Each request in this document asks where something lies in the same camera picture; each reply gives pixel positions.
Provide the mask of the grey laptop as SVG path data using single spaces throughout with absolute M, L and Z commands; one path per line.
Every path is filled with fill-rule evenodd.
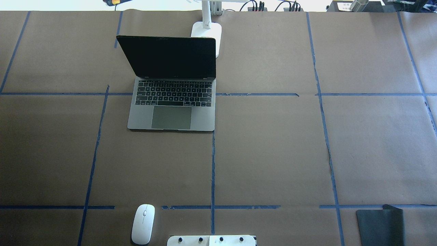
M 127 128 L 214 131 L 216 40 L 118 35 L 136 75 Z

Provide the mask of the white desk lamp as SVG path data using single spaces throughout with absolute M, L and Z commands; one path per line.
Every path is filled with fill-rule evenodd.
M 222 26 L 212 21 L 212 16 L 223 14 L 221 1 L 202 0 L 202 21 L 195 22 L 192 26 L 191 37 L 213 38 L 216 41 L 215 56 L 220 54 L 220 43 L 222 36 Z

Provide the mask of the white computer mouse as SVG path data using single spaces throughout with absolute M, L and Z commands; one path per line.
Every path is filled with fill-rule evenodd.
M 140 205 L 135 213 L 131 231 L 131 240 L 138 245 L 150 242 L 154 224 L 155 207 L 151 204 Z

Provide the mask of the black mouse pad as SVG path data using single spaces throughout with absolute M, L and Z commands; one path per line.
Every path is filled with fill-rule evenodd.
M 356 211 L 362 246 L 405 246 L 403 209 L 384 204 L 382 209 Z

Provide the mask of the steel cylinder weight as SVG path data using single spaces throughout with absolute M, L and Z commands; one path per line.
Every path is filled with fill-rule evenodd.
M 351 12 L 363 12 L 369 0 L 353 0 L 350 6 Z

